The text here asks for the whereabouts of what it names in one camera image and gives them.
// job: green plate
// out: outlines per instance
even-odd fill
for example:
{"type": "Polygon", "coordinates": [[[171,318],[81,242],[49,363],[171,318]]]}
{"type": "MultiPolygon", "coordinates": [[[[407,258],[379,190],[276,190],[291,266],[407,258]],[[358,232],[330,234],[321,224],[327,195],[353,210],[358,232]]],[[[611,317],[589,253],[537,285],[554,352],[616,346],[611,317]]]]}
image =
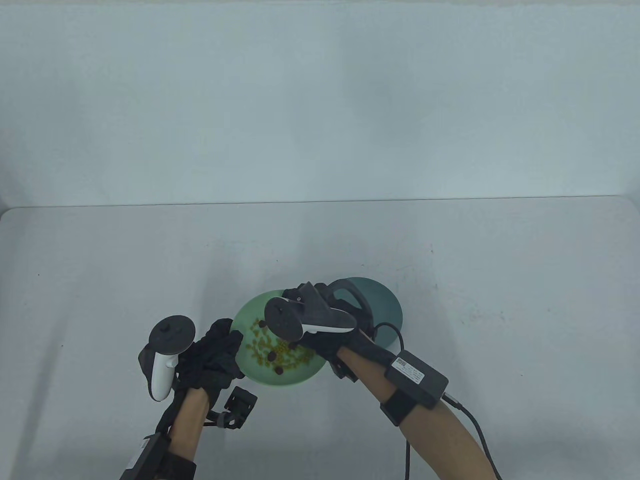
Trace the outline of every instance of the green plate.
{"type": "MultiPolygon", "coordinates": [[[[388,322],[402,330],[402,307],[394,293],[380,282],[362,276],[352,276],[347,278],[364,295],[369,302],[373,313],[373,325],[388,322]]],[[[346,290],[338,290],[334,293],[336,298],[348,301],[354,306],[358,306],[356,299],[346,290]]],[[[389,348],[396,340],[396,333],[388,326],[382,326],[376,336],[376,345],[382,348],[389,348]]]]}
{"type": "Polygon", "coordinates": [[[233,323],[232,330],[238,330],[244,338],[236,355],[240,370],[251,380],[263,385],[295,385],[313,377],[323,367],[325,360],[313,351],[298,346],[289,349],[286,342],[273,335],[258,323],[264,320],[264,305],[273,297],[282,295],[283,290],[272,290],[252,298],[243,306],[233,323]],[[270,362],[267,356],[276,351],[276,360],[270,362]],[[276,373],[277,367],[283,373],[276,373]]]}

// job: white vr controller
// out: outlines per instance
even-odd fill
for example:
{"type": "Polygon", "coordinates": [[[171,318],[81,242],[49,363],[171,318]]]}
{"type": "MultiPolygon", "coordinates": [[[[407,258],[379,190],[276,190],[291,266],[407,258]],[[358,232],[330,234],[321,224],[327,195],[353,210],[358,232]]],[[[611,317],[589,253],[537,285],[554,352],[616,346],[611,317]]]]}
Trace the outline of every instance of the white vr controller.
{"type": "Polygon", "coordinates": [[[196,327],[189,317],[174,315],[156,324],[149,335],[149,348],[155,353],[149,394],[157,402],[168,397],[178,365],[178,355],[193,343],[196,327]]]}

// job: label on adapter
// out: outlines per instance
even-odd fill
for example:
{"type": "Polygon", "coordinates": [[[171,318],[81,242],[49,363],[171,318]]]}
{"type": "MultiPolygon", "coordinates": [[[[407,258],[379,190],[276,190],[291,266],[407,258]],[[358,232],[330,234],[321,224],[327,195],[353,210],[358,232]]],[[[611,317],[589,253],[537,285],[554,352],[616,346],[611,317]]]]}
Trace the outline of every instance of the label on adapter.
{"type": "Polygon", "coordinates": [[[136,462],[138,461],[138,458],[140,458],[140,455],[142,455],[142,452],[145,451],[145,448],[148,443],[149,443],[148,438],[145,438],[144,440],[142,440],[142,443],[140,444],[140,450],[133,454],[133,457],[131,457],[131,460],[129,460],[129,464],[127,465],[127,468],[125,468],[125,470],[130,470],[136,466],[136,462]]]}
{"type": "Polygon", "coordinates": [[[406,376],[409,380],[416,384],[420,384],[424,378],[424,373],[420,372],[413,365],[408,364],[402,358],[396,358],[394,363],[391,364],[393,368],[398,370],[402,375],[406,376]]]}

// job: black box device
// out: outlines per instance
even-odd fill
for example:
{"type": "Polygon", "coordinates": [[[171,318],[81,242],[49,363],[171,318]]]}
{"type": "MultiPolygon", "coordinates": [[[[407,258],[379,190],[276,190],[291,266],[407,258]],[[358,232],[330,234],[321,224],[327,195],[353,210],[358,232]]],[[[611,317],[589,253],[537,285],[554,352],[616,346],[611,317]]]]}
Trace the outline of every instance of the black box device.
{"type": "Polygon", "coordinates": [[[436,406],[449,384],[447,377],[407,350],[402,350],[391,363],[385,377],[429,410],[436,406]]]}

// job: white wall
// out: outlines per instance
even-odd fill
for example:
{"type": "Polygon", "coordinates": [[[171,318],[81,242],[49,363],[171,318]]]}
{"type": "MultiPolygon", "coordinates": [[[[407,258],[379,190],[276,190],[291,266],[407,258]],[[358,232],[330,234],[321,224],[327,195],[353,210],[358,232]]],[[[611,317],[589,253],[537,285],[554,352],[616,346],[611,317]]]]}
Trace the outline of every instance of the white wall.
{"type": "Polygon", "coordinates": [[[2,6],[0,204],[639,191],[638,25],[614,5],[2,6]]]}

